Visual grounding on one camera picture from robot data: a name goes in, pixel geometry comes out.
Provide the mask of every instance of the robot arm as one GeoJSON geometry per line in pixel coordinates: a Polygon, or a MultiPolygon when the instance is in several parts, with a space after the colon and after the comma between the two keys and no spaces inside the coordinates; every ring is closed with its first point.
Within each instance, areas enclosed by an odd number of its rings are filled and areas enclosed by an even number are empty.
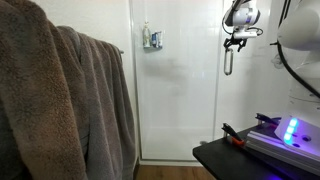
{"type": "Polygon", "coordinates": [[[223,23],[228,27],[234,27],[230,39],[226,39],[224,47],[239,45],[238,52],[246,45],[248,38],[255,38],[258,28],[252,28],[260,18],[260,11],[256,8],[254,0],[236,0],[224,16],[223,23]]]}
{"type": "Polygon", "coordinates": [[[279,27],[280,44],[299,51],[319,51],[319,9],[318,0],[301,1],[294,13],[286,18],[279,27]]]}

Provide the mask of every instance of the shower stall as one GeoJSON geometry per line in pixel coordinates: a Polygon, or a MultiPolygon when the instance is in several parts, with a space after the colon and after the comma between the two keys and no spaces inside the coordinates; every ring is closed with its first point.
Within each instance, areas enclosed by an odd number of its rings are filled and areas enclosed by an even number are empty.
{"type": "Polygon", "coordinates": [[[282,2],[257,2],[256,26],[265,33],[241,52],[234,47],[233,74],[225,76],[222,44],[230,37],[221,22],[231,4],[131,0],[141,164],[194,162],[192,149],[221,138],[222,123],[242,130],[257,123],[258,112],[272,117],[285,110],[289,76],[273,66],[277,52],[269,46],[282,2]],[[151,34],[162,32],[163,48],[143,47],[145,22],[151,34]]]}

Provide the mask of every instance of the black table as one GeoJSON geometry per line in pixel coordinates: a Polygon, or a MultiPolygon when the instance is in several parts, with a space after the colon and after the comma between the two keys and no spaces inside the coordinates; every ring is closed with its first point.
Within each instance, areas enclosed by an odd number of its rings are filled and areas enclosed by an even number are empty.
{"type": "MultiPolygon", "coordinates": [[[[239,132],[245,139],[250,131],[276,137],[275,127],[265,123],[239,132]]],[[[320,180],[320,177],[250,148],[235,146],[230,137],[193,149],[193,156],[217,179],[222,180],[320,180]]]]}

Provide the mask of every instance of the soap bottle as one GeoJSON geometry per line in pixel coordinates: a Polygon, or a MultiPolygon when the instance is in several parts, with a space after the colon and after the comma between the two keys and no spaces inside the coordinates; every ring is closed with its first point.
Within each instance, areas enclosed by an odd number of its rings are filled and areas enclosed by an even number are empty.
{"type": "Polygon", "coordinates": [[[148,22],[145,22],[143,28],[143,47],[149,48],[150,47],[150,37],[151,33],[148,27],[148,22]]]}
{"type": "Polygon", "coordinates": [[[162,48],[162,45],[163,45],[162,36],[163,36],[162,31],[159,31],[158,32],[158,48],[162,48]]]}

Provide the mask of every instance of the gray towel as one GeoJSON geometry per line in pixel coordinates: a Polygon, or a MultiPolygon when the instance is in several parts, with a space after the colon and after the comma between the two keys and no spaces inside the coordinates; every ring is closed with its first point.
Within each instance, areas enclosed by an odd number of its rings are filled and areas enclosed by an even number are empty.
{"type": "Polygon", "coordinates": [[[67,83],[78,72],[64,72],[69,57],[59,55],[70,54],[57,53],[58,41],[36,4],[0,0],[1,179],[22,179],[24,172],[33,179],[86,178],[76,120],[81,112],[70,95],[77,87],[67,83]]]}
{"type": "Polygon", "coordinates": [[[132,179],[119,50],[0,0],[0,141],[0,179],[132,179]]]}
{"type": "Polygon", "coordinates": [[[134,125],[115,46],[79,34],[90,108],[89,179],[133,179],[134,125]]]}

